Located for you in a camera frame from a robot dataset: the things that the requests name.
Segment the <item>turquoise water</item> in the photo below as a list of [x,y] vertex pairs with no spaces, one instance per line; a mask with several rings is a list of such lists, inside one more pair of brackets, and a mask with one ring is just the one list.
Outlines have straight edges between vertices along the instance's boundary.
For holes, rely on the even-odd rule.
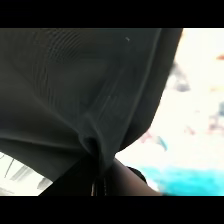
[[164,193],[179,196],[224,196],[224,171],[188,170],[168,167],[138,167],[146,179],[156,182]]

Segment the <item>black cloth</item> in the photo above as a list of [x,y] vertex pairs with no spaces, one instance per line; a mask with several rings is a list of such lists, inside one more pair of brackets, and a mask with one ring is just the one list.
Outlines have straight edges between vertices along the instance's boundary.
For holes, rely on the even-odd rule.
[[0,29],[1,151],[54,181],[103,174],[150,126],[182,29]]

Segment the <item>black fabric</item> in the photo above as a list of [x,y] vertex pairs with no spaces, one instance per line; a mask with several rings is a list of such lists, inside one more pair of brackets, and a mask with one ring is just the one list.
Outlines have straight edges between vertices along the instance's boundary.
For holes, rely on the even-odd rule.
[[103,174],[150,126],[182,29],[0,29],[1,151],[51,179]]

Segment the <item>garment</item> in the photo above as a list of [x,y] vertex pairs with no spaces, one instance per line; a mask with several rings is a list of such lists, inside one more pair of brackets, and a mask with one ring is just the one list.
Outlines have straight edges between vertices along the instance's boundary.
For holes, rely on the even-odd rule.
[[1,151],[54,181],[103,174],[150,126],[182,29],[0,29]]

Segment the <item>blurry background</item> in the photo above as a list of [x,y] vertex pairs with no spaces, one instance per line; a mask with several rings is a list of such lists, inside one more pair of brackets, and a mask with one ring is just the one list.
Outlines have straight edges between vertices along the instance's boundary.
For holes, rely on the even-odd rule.
[[[116,158],[155,190],[224,195],[224,29],[184,29],[151,127]],[[38,195],[50,184],[0,155],[0,195]]]

